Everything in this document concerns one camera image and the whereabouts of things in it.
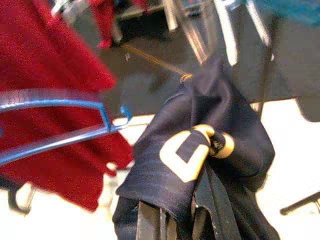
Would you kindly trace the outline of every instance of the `dark floor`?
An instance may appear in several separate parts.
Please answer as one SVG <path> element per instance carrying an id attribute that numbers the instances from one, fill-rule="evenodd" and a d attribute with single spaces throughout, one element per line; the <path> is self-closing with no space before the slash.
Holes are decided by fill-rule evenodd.
<path id="1" fill-rule="evenodd" d="M 200 18 L 194 17 L 193 21 L 198 24 Z M 105 50 L 96 48 L 100 38 L 89 9 L 77 19 L 74 28 L 117 78 L 116 88 L 106 94 L 112 115 L 119 115 L 120 105 L 126 105 L 134 115 L 154 114 L 176 91 L 184 74 L 196 74 L 202 67 L 199 66 L 183 30 L 179 27 L 174 32 L 168 31 L 163 11 L 122 20 L 119 24 L 124 37 L 123 43 Z M 248 38 L 246 41 L 251 41 L 251 44 L 243 52 L 261 57 L 259 54 L 263 54 L 264 49 L 256 46 L 258 38 L 257 33 Z M 223 40 L 220 39 L 219 42 L 215 56 L 226 59 Z M 249 102 L 257 102 L 261 100 L 262 73 L 255 61 L 251 60 L 250 65 L 246 65 L 245 58 L 245 55 L 241 58 L 242 66 L 235 66 L 229 75 Z M 276 61 L 271 68 L 276 74 L 272 74 L 268 80 L 265 100 L 296 97 L 286 78 L 277 69 Z"/>

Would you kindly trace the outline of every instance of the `clothes hanger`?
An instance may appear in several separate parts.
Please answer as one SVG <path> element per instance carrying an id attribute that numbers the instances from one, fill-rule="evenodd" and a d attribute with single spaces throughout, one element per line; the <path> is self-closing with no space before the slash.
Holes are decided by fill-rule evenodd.
<path id="1" fill-rule="evenodd" d="M 64 89 L 23 89 L 0 92 L 0 114 L 19 109 L 60 106 L 96 109 L 100 112 L 103 124 L 0 152 L 0 166 L 51 149 L 116 133 L 125 128 L 132 118 L 131 113 L 124 106 L 121 106 L 120 111 L 127 118 L 127 122 L 121 125 L 113 125 L 108 118 L 103 101 L 96 94 Z"/>

